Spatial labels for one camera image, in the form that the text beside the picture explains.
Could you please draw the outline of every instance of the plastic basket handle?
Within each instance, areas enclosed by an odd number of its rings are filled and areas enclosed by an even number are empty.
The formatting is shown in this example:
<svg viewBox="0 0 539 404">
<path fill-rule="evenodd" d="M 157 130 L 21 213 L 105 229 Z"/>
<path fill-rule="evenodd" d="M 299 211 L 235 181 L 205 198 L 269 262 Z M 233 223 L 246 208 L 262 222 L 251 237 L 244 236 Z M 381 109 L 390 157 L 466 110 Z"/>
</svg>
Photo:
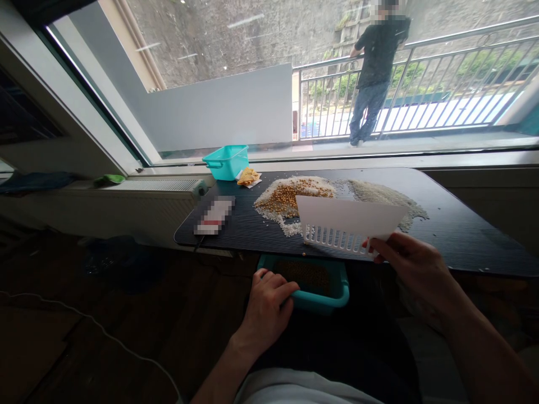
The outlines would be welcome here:
<svg viewBox="0 0 539 404">
<path fill-rule="evenodd" d="M 206 162 L 206 165 L 208 168 L 223 168 L 223 163 L 213 163 L 213 162 Z"/>
</svg>

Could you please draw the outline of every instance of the teal plastic basket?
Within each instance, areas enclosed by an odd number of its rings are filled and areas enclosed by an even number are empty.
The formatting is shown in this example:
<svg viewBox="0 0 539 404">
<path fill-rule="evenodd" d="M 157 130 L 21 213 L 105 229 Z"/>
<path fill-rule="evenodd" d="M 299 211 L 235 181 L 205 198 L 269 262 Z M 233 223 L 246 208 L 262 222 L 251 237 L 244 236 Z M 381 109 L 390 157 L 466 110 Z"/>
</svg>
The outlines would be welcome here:
<svg viewBox="0 0 539 404">
<path fill-rule="evenodd" d="M 348 277 L 344 263 L 337 261 L 324 261 L 308 258 L 291 258 L 279 255 L 262 254 L 258 261 L 258 269 L 266 268 L 273 271 L 277 261 L 301 261 L 304 263 L 321 265 L 327 269 L 330 276 L 330 295 L 322 296 L 317 294 L 313 286 L 300 284 L 300 291 L 292 293 L 294 299 L 294 309 L 308 310 L 321 315 L 331 315 L 338 307 L 348 304 L 350 291 L 348 288 Z"/>
<path fill-rule="evenodd" d="M 237 174 L 249 166 L 247 145 L 230 145 L 208 154 L 202 159 L 216 180 L 234 181 Z"/>
</svg>

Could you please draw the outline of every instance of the black table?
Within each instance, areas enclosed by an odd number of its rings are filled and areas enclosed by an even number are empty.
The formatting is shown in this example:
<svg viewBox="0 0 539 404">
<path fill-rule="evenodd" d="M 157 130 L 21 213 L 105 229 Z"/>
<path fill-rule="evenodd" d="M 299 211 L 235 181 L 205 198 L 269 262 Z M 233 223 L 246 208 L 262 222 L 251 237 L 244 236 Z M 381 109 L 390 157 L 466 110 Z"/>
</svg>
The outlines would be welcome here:
<svg viewBox="0 0 539 404">
<path fill-rule="evenodd" d="M 416 218 L 409 234 L 438 248 L 453 270 L 518 278 L 539 275 L 538 258 L 527 253 L 523 246 L 491 226 L 427 175 L 410 168 L 264 173 L 263 181 L 252 189 L 233 181 L 217 181 L 205 198 L 235 196 L 236 207 L 221 234 L 206 236 L 200 247 L 289 256 L 305 253 L 309 258 L 367 260 L 324 246 L 304 245 L 301 235 L 285 237 L 277 223 L 264 219 L 254 210 L 254 201 L 275 179 L 291 176 L 363 180 L 402 192 L 421 205 L 430 217 L 429 220 Z M 201 213 L 195 208 L 178 228 L 174 240 L 179 245 L 194 247 L 198 244 L 200 238 L 193 235 L 193 226 Z"/>
</svg>

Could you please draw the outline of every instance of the balcony railing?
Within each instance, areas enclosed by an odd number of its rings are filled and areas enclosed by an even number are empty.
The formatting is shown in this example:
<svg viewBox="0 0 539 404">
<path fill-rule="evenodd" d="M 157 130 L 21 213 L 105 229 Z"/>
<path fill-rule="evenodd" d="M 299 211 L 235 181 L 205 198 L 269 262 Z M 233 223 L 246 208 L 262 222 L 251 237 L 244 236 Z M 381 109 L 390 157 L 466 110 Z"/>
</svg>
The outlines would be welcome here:
<svg viewBox="0 0 539 404">
<path fill-rule="evenodd" d="M 539 70 L 538 22 L 533 16 L 407 44 L 404 60 L 394 63 L 373 136 L 495 125 Z M 515 29 L 531 35 L 519 38 Z M 500 33 L 506 40 L 497 42 Z M 436 53 L 437 45 L 460 40 L 467 45 L 462 50 Z M 294 68 L 299 139 L 350 133 L 359 65 L 360 59 L 344 57 Z"/>
</svg>

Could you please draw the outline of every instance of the right hand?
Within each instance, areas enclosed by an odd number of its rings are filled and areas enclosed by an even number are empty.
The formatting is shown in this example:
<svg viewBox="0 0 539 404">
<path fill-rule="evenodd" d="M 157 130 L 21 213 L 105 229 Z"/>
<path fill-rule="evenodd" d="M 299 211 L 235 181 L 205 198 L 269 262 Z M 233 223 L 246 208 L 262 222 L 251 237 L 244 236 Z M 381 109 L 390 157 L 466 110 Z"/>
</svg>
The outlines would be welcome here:
<svg viewBox="0 0 539 404">
<path fill-rule="evenodd" d="M 387 260 L 403 283 L 437 313 L 449 315 L 468 305 L 468 298 L 441 254 L 430 244 L 395 232 L 387 242 L 372 239 L 371 247 L 380 253 L 374 262 Z"/>
</svg>

